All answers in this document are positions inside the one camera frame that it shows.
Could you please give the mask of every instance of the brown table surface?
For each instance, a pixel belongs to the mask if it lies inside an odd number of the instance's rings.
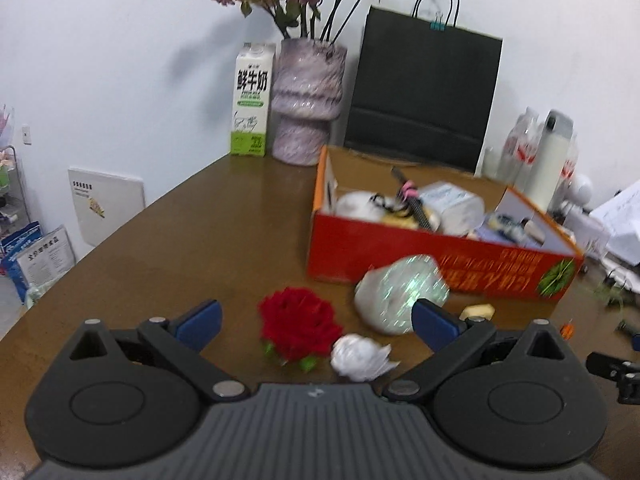
[[[265,381],[335,381],[327,363],[302,374],[265,359],[258,302],[286,286],[308,286],[330,300],[348,332],[393,345],[395,375],[427,358],[414,334],[390,338],[364,326],[352,308],[353,287],[315,282],[305,273],[315,168],[270,158],[225,157],[153,203],[85,257],[0,342],[0,478],[22,478],[38,457],[23,423],[26,401],[80,323],[98,317],[110,328],[132,328],[151,316],[172,318],[206,298],[220,300],[222,332],[203,355],[255,387]],[[594,298],[597,271],[577,278],[557,308],[545,303],[492,301],[500,328],[522,328],[533,317],[556,326],[573,319],[571,344],[634,360],[614,333],[622,314]],[[452,312],[480,298],[453,295]],[[625,317],[640,322],[626,309]],[[609,405],[609,428],[593,457],[614,480],[638,477],[640,408],[615,402],[613,383],[596,379]]]

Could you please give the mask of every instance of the red artificial rose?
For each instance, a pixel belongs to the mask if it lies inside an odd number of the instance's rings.
[[[286,288],[264,298],[258,306],[264,324],[262,338],[274,345],[287,361],[309,355],[329,356],[342,335],[334,323],[331,303],[318,298],[308,288]]]

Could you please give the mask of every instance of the orange cardboard box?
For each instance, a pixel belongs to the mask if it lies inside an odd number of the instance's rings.
[[[451,290],[486,296],[558,301],[584,261],[580,249],[546,214],[511,187],[439,166],[399,163],[418,187],[446,181],[484,200],[517,222],[529,218],[544,232],[537,250],[506,243],[472,240],[335,216],[345,193],[366,190],[394,196],[393,164],[344,148],[327,147],[318,165],[307,261],[318,280],[357,283],[370,269],[388,266],[412,254],[430,254]]]

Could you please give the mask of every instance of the pink marble vase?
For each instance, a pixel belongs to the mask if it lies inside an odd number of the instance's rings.
[[[340,115],[347,49],[325,41],[282,41],[271,109],[281,115],[273,156],[287,164],[314,166]]]

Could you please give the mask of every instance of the green and white carton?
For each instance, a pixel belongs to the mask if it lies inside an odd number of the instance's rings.
[[[264,156],[276,46],[245,43],[236,59],[231,154]]]

